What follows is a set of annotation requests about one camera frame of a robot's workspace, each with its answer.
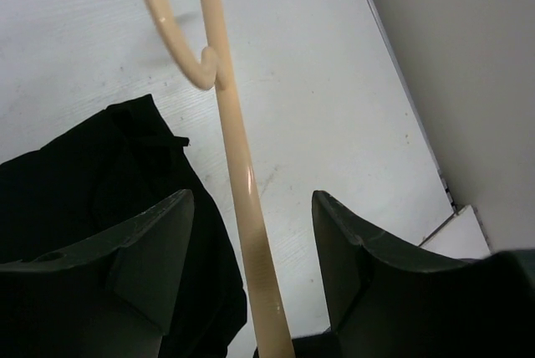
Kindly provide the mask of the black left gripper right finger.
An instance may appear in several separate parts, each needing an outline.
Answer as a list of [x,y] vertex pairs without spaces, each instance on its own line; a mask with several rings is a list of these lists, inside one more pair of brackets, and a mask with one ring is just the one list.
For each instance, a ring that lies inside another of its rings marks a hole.
[[343,357],[531,357],[534,253],[448,258],[312,196],[330,329]]

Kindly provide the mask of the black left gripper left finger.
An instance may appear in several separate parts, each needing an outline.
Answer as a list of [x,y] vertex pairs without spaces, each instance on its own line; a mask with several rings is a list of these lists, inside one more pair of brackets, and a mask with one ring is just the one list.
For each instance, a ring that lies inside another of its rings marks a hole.
[[192,193],[181,190],[77,243],[4,263],[2,356],[158,356],[193,216]]

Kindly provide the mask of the black trousers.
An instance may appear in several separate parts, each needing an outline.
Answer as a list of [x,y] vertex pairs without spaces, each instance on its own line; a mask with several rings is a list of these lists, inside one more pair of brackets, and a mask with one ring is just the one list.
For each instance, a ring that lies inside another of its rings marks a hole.
[[129,220],[170,195],[194,200],[171,328],[156,357],[224,357],[247,297],[217,205],[150,95],[111,105],[1,166],[1,267]]

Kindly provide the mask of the beige plastic hanger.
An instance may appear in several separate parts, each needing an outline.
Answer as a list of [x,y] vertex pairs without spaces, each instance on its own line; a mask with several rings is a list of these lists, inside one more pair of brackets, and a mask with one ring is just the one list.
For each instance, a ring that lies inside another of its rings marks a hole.
[[243,123],[222,0],[200,1],[207,46],[199,57],[191,51],[169,0],[145,0],[145,4],[184,76],[200,90],[216,91],[258,354],[294,357]]

